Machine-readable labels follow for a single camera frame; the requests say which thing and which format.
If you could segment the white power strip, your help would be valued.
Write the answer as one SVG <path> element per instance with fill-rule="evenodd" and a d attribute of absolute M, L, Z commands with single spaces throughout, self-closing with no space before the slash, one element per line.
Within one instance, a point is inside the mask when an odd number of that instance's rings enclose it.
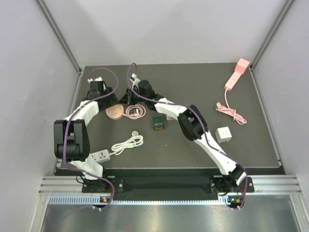
<path fill-rule="evenodd" d="M 107 149 L 90 153 L 90 156 L 97 162 L 97 163 L 102 163 L 109 161 L 111 159 L 111 155 Z"/>

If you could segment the green wooden hexagon socket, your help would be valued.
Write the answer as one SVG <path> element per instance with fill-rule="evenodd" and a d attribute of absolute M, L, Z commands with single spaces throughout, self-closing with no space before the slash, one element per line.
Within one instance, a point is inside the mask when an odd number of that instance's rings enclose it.
<path fill-rule="evenodd" d="M 156 131 L 162 131 L 165 129 L 165 121 L 162 116 L 154 116 L 152 118 L 153 129 Z"/>

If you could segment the pink power strip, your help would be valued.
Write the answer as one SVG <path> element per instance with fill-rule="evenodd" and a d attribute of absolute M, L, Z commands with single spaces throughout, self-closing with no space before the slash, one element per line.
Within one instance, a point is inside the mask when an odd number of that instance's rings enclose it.
<path fill-rule="evenodd" d="M 228 91 L 230 91 L 234 85 L 236 84 L 236 82 L 239 80 L 239 78 L 242 76 L 241 73 L 239 72 L 234 72 L 230 78 L 228 79 L 228 81 L 225 84 L 225 89 L 227 89 Z"/>

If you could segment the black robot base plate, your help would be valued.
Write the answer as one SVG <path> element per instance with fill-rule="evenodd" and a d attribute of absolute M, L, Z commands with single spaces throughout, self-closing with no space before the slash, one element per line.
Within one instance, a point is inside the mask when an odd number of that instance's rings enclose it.
<path fill-rule="evenodd" d="M 215 200 L 217 195 L 254 192 L 249 178 L 233 187 L 217 168 L 193 169 L 106 169 L 114 185 L 115 201 Z"/>

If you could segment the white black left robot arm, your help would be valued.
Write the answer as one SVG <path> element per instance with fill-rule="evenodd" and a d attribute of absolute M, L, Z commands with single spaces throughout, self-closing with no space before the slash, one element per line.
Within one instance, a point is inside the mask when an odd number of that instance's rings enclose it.
<path fill-rule="evenodd" d="M 113 190 L 104 168 L 90 155 L 87 125 L 101 111 L 116 104 L 113 89 L 102 78 L 89 79 L 90 90 L 73 113 L 54 122 L 54 153 L 56 158 L 74 166 L 74 171 L 84 175 L 84 185 L 91 190 Z"/>

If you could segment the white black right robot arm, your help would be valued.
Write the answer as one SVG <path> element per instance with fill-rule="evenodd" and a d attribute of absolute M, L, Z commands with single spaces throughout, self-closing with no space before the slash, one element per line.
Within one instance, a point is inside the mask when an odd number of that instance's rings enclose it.
<path fill-rule="evenodd" d="M 149 81 L 130 77 L 127 91 L 128 102 L 144 102 L 147 108 L 159 114 L 176 119 L 183 135 L 199 145 L 215 162 L 223 175 L 227 192 L 237 191 L 243 186 L 242 194 L 246 193 L 248 176 L 245 168 L 227 155 L 217 144 L 208 129 L 207 123 L 196 106 L 176 104 L 156 94 Z"/>

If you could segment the white tiger cube plug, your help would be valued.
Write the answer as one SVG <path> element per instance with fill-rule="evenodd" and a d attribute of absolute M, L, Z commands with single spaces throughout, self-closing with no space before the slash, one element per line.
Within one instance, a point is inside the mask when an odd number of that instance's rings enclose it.
<path fill-rule="evenodd" d="M 171 121 L 171 120 L 176 120 L 176 118 L 166 115 L 166 120 Z"/>

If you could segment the pink cube adapter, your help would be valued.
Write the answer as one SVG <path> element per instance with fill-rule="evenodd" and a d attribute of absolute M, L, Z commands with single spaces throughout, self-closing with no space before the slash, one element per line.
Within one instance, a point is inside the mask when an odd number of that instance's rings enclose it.
<path fill-rule="evenodd" d="M 248 60 L 241 58 L 237 62 L 234 71 L 240 74 L 244 74 L 249 65 L 250 65 L 250 62 Z"/>

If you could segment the pink round socket base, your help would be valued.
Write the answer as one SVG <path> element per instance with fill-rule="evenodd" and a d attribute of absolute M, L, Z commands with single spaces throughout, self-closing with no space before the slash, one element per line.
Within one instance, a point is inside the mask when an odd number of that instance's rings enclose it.
<path fill-rule="evenodd" d="M 105 110 L 108 118 L 112 120 L 119 120 L 124 116 L 124 107 L 121 104 L 116 104 Z"/>

